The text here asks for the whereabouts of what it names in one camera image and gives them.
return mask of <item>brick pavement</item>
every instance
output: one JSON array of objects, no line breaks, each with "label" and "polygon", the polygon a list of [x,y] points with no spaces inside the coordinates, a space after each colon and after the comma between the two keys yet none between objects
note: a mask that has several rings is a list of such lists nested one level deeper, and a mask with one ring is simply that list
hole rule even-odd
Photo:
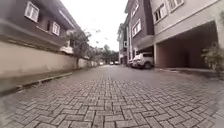
[{"label": "brick pavement", "polygon": [[222,128],[224,83],[116,66],[0,99],[1,128]]}]

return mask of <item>car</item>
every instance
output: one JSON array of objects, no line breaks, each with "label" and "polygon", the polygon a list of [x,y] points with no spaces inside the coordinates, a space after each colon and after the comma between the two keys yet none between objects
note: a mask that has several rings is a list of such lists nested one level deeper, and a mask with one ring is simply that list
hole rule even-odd
[{"label": "car", "polygon": [[139,55],[136,55],[132,64],[132,67],[141,69],[151,69],[153,66],[154,57],[153,53],[150,52],[140,53]]},{"label": "car", "polygon": [[115,65],[119,65],[119,62],[118,62],[118,61],[115,61],[114,64],[115,64]]},{"label": "car", "polygon": [[128,61],[127,65],[128,65],[128,67],[132,67],[132,64],[133,64],[133,60],[131,59],[131,60]]},{"label": "car", "polygon": [[110,62],[110,65],[114,65],[114,62]]},{"label": "car", "polygon": [[104,63],[103,63],[103,62],[100,62],[100,65],[101,65],[101,66],[104,65]]}]

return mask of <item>sky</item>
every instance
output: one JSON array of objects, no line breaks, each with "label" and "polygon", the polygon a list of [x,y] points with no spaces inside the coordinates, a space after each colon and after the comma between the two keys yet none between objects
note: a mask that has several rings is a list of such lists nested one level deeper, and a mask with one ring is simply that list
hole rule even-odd
[{"label": "sky", "polygon": [[78,25],[92,34],[89,44],[119,50],[117,32],[128,0],[61,0]]}]

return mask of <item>garage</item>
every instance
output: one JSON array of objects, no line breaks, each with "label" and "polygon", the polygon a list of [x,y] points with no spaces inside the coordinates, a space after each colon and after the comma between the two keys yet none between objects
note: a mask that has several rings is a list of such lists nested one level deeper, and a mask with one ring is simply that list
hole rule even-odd
[{"label": "garage", "polygon": [[158,68],[207,68],[203,49],[218,42],[215,22],[209,22],[155,45]]}]

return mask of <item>building facade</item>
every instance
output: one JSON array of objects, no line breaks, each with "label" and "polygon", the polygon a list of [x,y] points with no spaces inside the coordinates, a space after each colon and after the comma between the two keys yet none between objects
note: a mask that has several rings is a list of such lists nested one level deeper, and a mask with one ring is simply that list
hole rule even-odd
[{"label": "building facade", "polygon": [[127,25],[126,24],[120,24],[119,30],[118,30],[118,42],[119,42],[119,63],[122,65],[127,65],[128,61],[128,55],[127,55]]},{"label": "building facade", "polygon": [[66,51],[63,35],[79,29],[60,0],[1,0],[0,6],[0,35],[10,40]]},{"label": "building facade", "polygon": [[201,55],[214,42],[224,47],[223,0],[151,0],[156,66],[207,68]]},{"label": "building facade", "polygon": [[203,49],[224,47],[223,7],[223,0],[129,0],[131,58],[153,51],[158,68],[207,68]]}]

